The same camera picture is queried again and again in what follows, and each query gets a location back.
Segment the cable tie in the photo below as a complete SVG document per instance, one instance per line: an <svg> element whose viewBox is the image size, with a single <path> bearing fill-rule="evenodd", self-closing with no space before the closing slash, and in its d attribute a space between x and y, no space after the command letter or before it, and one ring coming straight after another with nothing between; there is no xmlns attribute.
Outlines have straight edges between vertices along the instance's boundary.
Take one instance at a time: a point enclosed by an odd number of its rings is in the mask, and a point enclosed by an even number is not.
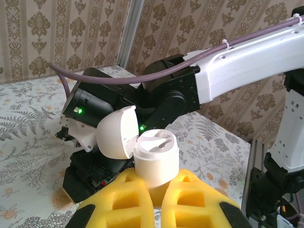
<svg viewBox="0 0 304 228"><path fill-rule="evenodd" d="M223 39L222 43L227 45L226 50L230 50L232 48L226 39Z"/></svg>
<svg viewBox="0 0 304 228"><path fill-rule="evenodd" d="M298 14L298 13L295 13L294 15L293 15L293 18L299 18L299 25L302 25L302 23L303 23L303 19L302 19L302 17L300 16L300 14Z"/></svg>

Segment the white tube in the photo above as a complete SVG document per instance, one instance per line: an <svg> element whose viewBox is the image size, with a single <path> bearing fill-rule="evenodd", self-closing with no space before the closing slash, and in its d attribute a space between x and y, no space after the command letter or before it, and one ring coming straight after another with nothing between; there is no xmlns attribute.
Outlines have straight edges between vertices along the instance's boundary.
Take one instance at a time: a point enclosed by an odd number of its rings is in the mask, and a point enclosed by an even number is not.
<svg viewBox="0 0 304 228"><path fill-rule="evenodd" d="M173 133L164 129L144 132L134 151L136 173L154 189L174 179L179 172L179 148Z"/></svg>

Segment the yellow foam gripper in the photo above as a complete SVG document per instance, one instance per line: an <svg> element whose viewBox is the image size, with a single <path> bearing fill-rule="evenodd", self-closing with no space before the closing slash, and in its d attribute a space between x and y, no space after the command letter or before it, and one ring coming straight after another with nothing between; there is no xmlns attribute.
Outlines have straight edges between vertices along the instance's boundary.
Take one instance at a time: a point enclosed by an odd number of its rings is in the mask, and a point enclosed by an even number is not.
<svg viewBox="0 0 304 228"><path fill-rule="evenodd" d="M188 170L180 170L168 184L151 192L130 168L77 210L95 205L85 228L155 228L155 206L161 206L162 228L230 228L221 202L239 208Z"/></svg>

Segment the table surface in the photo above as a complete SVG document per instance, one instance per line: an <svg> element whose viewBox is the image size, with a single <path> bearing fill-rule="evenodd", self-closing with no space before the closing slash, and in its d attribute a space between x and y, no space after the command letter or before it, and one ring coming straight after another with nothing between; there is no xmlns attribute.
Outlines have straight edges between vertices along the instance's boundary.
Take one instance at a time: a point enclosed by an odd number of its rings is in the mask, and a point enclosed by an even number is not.
<svg viewBox="0 0 304 228"><path fill-rule="evenodd" d="M113 77L133 76L117 66L101 70ZM55 137L65 101L57 77L0 85L1 228L64 228L75 212L78 205L64 194L62 183L69 157L79 148ZM249 143L196 112L167 129L177 137L180 167L240 205ZM156 227L160 218L155 210Z"/></svg>

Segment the patterned wallpaper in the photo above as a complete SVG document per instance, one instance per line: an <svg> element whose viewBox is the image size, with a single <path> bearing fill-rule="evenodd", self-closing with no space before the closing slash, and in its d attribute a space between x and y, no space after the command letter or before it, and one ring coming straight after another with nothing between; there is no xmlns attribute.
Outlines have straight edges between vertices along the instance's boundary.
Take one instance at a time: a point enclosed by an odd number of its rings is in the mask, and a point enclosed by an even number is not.
<svg viewBox="0 0 304 228"><path fill-rule="evenodd" d="M0 83L115 65L129 0L0 0Z"/></svg>
<svg viewBox="0 0 304 228"><path fill-rule="evenodd" d="M286 20L303 0L146 0L127 70L221 44ZM284 75L235 89L202 105L200 113L245 140L273 144L285 103Z"/></svg>

